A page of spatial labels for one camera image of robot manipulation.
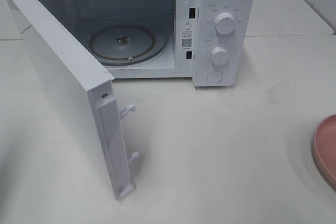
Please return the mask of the white round knob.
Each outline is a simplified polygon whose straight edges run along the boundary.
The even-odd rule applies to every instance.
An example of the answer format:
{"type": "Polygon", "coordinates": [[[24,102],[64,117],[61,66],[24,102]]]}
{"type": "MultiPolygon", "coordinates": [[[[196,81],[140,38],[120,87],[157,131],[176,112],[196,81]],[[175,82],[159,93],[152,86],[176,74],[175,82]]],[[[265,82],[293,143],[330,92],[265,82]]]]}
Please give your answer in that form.
{"type": "Polygon", "coordinates": [[[215,17],[215,29],[220,35],[228,35],[236,27],[236,16],[226,10],[215,17]]]}
{"type": "Polygon", "coordinates": [[[223,66],[228,63],[230,53],[226,47],[215,47],[210,51],[210,59],[212,64],[223,66]]]}

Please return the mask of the glass microwave turntable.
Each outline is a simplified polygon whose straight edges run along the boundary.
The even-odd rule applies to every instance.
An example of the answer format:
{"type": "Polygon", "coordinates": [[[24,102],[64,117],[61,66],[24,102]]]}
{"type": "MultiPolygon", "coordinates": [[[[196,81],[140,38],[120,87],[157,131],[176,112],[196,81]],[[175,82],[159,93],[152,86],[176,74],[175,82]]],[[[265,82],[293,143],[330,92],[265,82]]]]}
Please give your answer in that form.
{"type": "Polygon", "coordinates": [[[121,67],[146,62],[168,45],[173,25],[163,19],[139,16],[106,18],[90,36],[89,48],[105,66],[121,67]]]}

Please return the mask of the white warning label sticker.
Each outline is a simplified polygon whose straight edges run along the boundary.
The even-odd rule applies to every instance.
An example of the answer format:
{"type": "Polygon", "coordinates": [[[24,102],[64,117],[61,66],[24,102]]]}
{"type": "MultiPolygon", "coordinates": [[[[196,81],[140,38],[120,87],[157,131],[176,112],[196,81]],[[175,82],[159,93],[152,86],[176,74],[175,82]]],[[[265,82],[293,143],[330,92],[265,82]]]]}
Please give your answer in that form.
{"type": "Polygon", "coordinates": [[[183,19],[180,23],[181,48],[191,49],[193,48],[195,21],[194,19],[183,19]]]}

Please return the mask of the white microwave oven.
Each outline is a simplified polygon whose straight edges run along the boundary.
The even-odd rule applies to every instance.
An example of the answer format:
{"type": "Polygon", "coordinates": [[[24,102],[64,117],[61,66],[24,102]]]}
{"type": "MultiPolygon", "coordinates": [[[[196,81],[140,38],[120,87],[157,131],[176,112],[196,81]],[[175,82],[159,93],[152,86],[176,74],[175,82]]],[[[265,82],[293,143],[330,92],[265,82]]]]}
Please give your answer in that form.
{"type": "Polygon", "coordinates": [[[117,79],[235,82],[253,0],[7,0],[18,28],[117,79]]]}

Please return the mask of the pink round plate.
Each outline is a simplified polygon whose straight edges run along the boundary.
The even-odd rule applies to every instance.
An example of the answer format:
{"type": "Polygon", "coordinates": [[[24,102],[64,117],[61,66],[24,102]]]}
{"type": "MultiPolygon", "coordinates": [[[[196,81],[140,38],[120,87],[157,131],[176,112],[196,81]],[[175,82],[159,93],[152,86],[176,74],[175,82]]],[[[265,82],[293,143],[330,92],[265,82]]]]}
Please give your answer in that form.
{"type": "Polygon", "coordinates": [[[312,157],[321,176],[335,190],[335,114],[317,126],[312,141],[312,157]]]}

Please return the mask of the white round door button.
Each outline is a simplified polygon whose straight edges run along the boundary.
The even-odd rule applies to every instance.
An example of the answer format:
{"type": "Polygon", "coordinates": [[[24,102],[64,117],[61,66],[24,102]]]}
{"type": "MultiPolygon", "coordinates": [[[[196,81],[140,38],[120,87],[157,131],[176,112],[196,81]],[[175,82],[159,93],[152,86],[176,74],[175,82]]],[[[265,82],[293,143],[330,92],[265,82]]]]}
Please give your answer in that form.
{"type": "Polygon", "coordinates": [[[207,75],[207,80],[211,83],[220,83],[223,79],[223,73],[219,70],[213,70],[207,75]]]}

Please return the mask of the white microwave door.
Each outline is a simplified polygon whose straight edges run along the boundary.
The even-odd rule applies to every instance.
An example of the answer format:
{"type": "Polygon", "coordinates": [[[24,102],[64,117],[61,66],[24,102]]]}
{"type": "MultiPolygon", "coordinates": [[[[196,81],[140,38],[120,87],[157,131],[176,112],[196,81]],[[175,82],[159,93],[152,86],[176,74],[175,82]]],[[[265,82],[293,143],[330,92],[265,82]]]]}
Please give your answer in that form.
{"type": "Polygon", "coordinates": [[[50,101],[115,199],[134,189],[113,76],[39,0],[7,0],[25,47],[50,101]]]}

